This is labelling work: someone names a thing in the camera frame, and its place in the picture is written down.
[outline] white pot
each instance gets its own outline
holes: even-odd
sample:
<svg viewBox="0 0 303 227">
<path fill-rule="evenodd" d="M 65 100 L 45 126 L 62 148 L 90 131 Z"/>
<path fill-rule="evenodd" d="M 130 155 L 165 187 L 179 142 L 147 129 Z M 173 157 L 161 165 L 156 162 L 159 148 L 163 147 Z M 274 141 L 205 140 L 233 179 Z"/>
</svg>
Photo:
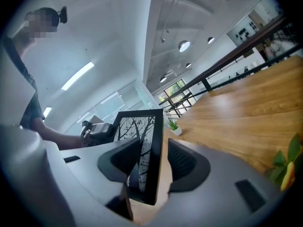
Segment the white pot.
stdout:
<svg viewBox="0 0 303 227">
<path fill-rule="evenodd" d="M 182 134 L 182 130 L 181 130 L 181 128 L 180 128 L 180 126 L 178 126 L 178 128 L 175 130 L 175 131 L 173 131 L 173 130 L 171 130 L 175 135 L 177 135 L 177 136 L 179 136 L 180 134 Z"/>
</svg>

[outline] yellow flower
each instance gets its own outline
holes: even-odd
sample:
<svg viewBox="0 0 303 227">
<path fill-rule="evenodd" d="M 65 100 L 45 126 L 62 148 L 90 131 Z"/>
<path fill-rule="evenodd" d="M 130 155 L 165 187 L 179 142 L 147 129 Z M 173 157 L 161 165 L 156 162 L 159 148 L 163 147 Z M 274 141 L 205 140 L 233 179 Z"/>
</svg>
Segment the yellow flower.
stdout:
<svg viewBox="0 0 303 227">
<path fill-rule="evenodd" d="M 281 191 L 285 190 L 286 188 L 290 187 L 290 185 L 294 182 L 294 163 L 291 161 L 287 165 L 287 172 L 283 178 L 281 184 Z"/>
</svg>

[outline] framed picture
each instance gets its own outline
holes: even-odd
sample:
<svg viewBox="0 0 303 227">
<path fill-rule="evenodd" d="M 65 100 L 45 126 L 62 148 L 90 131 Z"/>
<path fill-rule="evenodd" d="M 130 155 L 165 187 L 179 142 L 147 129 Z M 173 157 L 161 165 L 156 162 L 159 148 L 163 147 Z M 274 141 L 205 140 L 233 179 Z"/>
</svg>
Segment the framed picture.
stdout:
<svg viewBox="0 0 303 227">
<path fill-rule="evenodd" d="M 163 109 L 119 112 L 112 130 L 113 141 L 140 138 L 140 160 L 129 175 L 126 185 L 129 197 L 154 205 L 163 140 Z"/>
</svg>

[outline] green leaf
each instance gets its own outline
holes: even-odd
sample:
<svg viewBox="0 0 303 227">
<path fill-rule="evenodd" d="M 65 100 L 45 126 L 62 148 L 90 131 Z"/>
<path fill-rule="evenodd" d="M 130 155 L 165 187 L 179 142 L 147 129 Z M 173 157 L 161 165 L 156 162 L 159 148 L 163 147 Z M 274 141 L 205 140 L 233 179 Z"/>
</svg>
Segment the green leaf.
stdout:
<svg viewBox="0 0 303 227">
<path fill-rule="evenodd" d="M 264 176 L 270 178 L 271 173 L 275 170 L 275 167 L 271 167 L 264 172 Z"/>
<path fill-rule="evenodd" d="M 178 127 L 177 127 L 177 123 L 173 122 L 173 120 L 171 118 L 169 118 L 168 120 L 166 120 L 166 123 L 169 125 L 169 127 L 175 131 Z"/>
<path fill-rule="evenodd" d="M 281 174 L 276 178 L 276 180 L 274 181 L 275 184 L 281 186 L 282 181 L 286 175 L 287 172 L 287 167 L 284 167 L 283 171 L 281 172 Z"/>
<path fill-rule="evenodd" d="M 282 172 L 285 168 L 286 168 L 286 166 L 280 166 L 280 167 L 277 167 L 276 169 L 274 169 L 271 172 L 269 179 L 274 182 L 280 176 L 280 174 L 282 174 Z"/>
<path fill-rule="evenodd" d="M 274 166 L 284 166 L 285 163 L 286 163 L 286 159 L 283 156 L 282 151 L 279 150 L 274 157 L 273 165 Z"/>
<path fill-rule="evenodd" d="M 293 161 L 300 152 L 300 138 L 296 134 L 289 143 L 288 147 L 288 162 Z"/>
</svg>

